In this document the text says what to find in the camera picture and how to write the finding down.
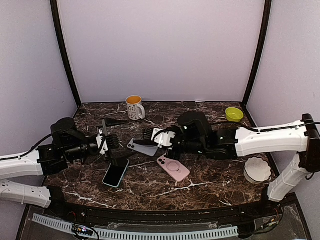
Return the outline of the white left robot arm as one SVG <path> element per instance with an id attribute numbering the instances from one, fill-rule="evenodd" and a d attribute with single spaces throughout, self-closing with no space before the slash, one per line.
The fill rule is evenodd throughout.
<path id="1" fill-rule="evenodd" d="M 29 151 L 0 158 L 0 198 L 23 204 L 51 208 L 60 218 L 67 218 L 70 206 L 59 187 L 31 186 L 10 181 L 11 178 L 25 176 L 50 176 L 68 168 L 68 164 L 79 160 L 85 163 L 88 157 L 101 155 L 111 163 L 120 165 L 135 155 L 128 152 L 118 157 L 112 151 L 119 147 L 119 138 L 107 134 L 107 127 L 125 124 L 121 120 L 105 118 L 97 134 L 86 136 L 77 129 L 73 118 L 65 117 L 50 127 L 51 133 L 36 143 Z"/>

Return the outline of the clear phone case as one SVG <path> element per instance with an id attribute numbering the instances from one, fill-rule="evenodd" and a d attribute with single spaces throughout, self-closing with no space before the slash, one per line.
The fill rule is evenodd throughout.
<path id="1" fill-rule="evenodd" d="M 104 156 L 104 160 L 108 162 L 110 160 L 111 153 L 109 152 L 109 147 L 107 144 L 107 125 L 105 123 L 104 118 L 102 119 L 102 133 L 103 133 L 103 140 L 102 140 L 102 150 L 101 154 Z"/>

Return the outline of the light blue bare phone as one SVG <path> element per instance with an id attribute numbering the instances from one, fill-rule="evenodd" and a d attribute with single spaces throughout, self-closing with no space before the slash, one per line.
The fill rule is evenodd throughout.
<path id="1" fill-rule="evenodd" d="M 127 148 L 138 153 L 154 157 L 158 151 L 158 147 L 155 145 L 143 145 L 141 143 L 137 143 L 138 139 L 132 138 L 130 142 L 127 144 Z"/>

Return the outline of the pink phone case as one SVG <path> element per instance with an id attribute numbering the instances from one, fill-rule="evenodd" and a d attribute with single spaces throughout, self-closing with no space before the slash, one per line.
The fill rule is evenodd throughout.
<path id="1" fill-rule="evenodd" d="M 176 182 L 182 182 L 190 175 L 190 170 L 178 160 L 170 159 L 162 155 L 156 162 Z"/>

